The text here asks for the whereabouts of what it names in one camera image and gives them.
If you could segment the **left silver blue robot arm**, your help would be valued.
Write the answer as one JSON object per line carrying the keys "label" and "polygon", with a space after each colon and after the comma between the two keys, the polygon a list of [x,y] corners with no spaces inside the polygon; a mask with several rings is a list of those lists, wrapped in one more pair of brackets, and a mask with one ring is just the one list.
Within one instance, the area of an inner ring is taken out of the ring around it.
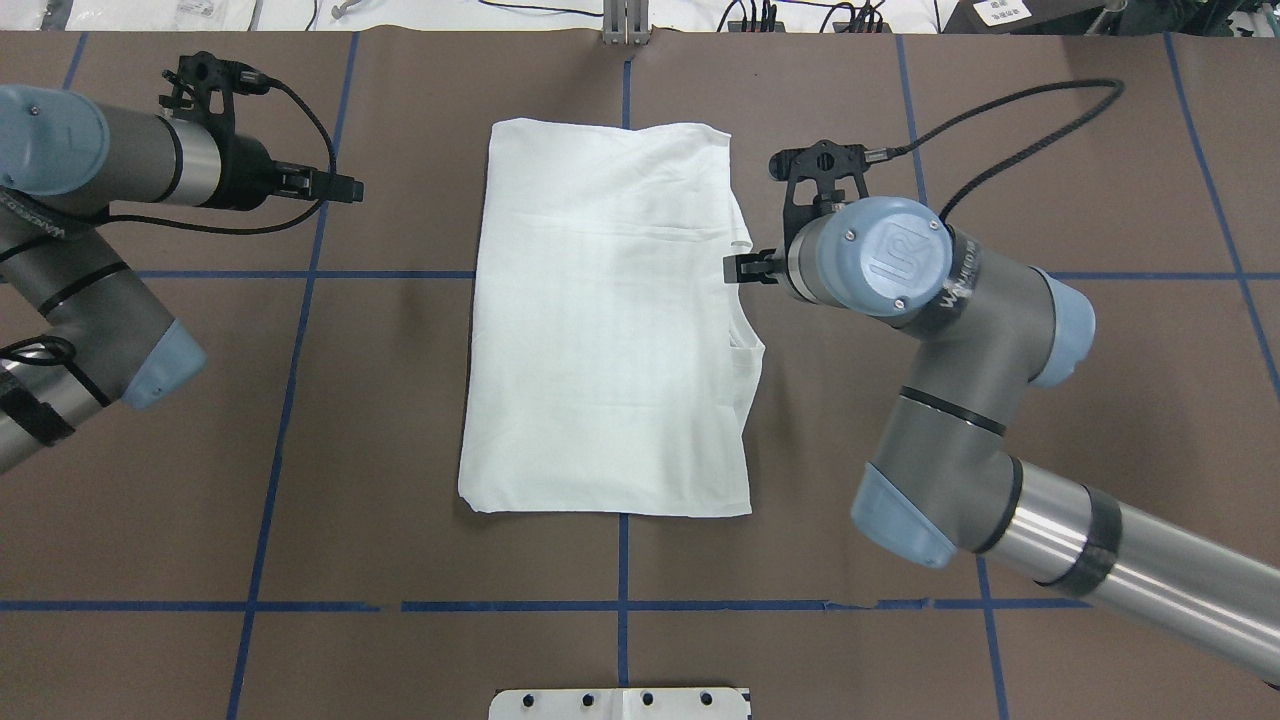
{"label": "left silver blue robot arm", "polygon": [[145,409],[179,389],[207,356],[100,228],[116,201],[253,210],[270,196],[316,211],[360,202],[364,186],[278,161],[180,81],[163,113],[70,90],[3,86],[3,279],[47,329],[3,348],[3,469],[72,437],[114,402]]}

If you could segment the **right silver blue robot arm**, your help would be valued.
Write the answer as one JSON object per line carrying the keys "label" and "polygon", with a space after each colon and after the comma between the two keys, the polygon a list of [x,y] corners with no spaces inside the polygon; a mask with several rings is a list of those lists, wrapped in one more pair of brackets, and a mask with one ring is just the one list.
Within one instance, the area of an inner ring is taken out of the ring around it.
{"label": "right silver blue robot arm", "polygon": [[1277,684],[1275,568],[1004,448],[1027,391],[1089,354],[1083,293],[900,197],[850,202],[723,268],[727,283],[778,284],[918,342],[851,506],[868,539],[927,568],[961,550],[993,559]]}

